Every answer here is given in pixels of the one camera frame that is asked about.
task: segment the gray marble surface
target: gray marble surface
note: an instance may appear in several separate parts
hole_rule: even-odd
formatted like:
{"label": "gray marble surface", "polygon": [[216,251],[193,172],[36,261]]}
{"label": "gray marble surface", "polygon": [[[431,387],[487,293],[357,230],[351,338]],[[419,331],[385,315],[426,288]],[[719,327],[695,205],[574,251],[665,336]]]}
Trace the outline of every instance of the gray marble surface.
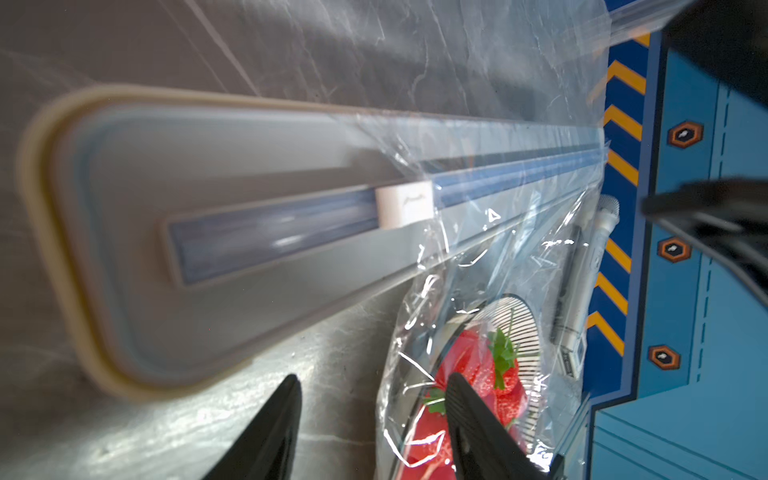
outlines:
{"label": "gray marble surface", "polygon": [[213,388],[132,405],[81,371],[14,182],[60,94],[127,82],[441,114],[596,124],[600,0],[27,0],[0,15],[0,478],[199,478],[289,372],[294,478],[371,478],[374,400],[406,286]]}

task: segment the red strawberry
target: red strawberry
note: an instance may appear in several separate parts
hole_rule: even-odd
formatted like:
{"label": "red strawberry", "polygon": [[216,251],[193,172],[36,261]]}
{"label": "red strawberry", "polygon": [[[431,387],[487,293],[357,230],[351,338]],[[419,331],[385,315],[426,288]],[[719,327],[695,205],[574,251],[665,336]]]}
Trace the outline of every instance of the red strawberry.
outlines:
{"label": "red strawberry", "polygon": [[453,372],[460,372],[468,379],[467,372],[471,369],[472,373],[477,369],[478,363],[472,360],[472,352],[478,348],[478,334],[471,330],[465,330],[454,340],[451,349],[445,354],[440,363],[440,368],[435,376],[435,386],[441,390],[448,387],[448,377]]}
{"label": "red strawberry", "polygon": [[448,420],[444,415],[425,410],[416,424],[411,445],[407,448],[406,459],[410,465],[423,463],[414,467],[405,466],[401,480],[455,479],[453,469],[450,468],[453,461],[451,437],[448,434]]}
{"label": "red strawberry", "polygon": [[498,414],[496,418],[507,428],[512,420],[523,415],[528,407],[528,397],[525,395],[523,384],[517,385],[507,395],[498,397]]}
{"label": "red strawberry", "polygon": [[480,368],[475,375],[475,378],[470,382],[472,388],[482,397],[494,392],[493,385],[496,381],[496,371],[493,366],[493,358],[490,355],[485,356],[485,361],[480,365]]}
{"label": "red strawberry", "polygon": [[504,374],[504,389],[503,390],[494,390],[493,392],[497,396],[507,395],[509,394],[516,386],[520,383],[520,378],[518,377],[518,362],[515,360],[515,366],[507,370]]}

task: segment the silver microphone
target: silver microphone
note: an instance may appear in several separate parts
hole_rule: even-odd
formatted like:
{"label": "silver microphone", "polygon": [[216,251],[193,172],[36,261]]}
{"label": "silver microphone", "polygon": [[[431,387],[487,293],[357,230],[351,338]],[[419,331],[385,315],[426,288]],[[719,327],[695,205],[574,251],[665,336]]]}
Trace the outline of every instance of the silver microphone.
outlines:
{"label": "silver microphone", "polygon": [[552,341],[559,346],[558,363],[566,375],[581,376],[584,367],[587,311],[608,237],[619,223],[619,201],[601,195],[594,214],[591,238],[574,254],[571,271],[564,282],[560,315],[555,318]]}

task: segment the triangle symbol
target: triangle symbol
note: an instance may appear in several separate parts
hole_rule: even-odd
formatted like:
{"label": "triangle symbol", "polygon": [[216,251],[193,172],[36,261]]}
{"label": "triangle symbol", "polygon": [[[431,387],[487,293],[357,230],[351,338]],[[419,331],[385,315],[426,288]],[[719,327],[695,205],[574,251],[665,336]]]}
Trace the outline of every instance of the triangle symbol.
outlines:
{"label": "triangle symbol", "polygon": [[494,212],[492,208],[488,209],[488,221],[489,222],[495,222],[496,220],[498,220],[500,218],[502,218],[502,216],[497,214],[496,212]]}

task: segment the hexagonal bolt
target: hexagonal bolt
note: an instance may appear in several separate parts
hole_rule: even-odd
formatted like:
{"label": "hexagonal bolt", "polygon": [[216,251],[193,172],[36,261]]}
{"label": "hexagonal bolt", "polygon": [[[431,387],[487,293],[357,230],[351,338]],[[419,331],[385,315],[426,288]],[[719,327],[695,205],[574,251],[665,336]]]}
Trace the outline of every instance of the hexagonal bolt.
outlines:
{"label": "hexagonal bolt", "polygon": [[704,126],[693,121],[685,121],[669,131],[667,143],[673,147],[688,148],[704,139]]}
{"label": "hexagonal bolt", "polygon": [[659,242],[658,254],[659,257],[677,263],[690,258],[691,248],[681,239],[672,237]]}
{"label": "hexagonal bolt", "polygon": [[677,370],[680,368],[680,354],[666,345],[657,345],[649,348],[648,359],[662,370]]}

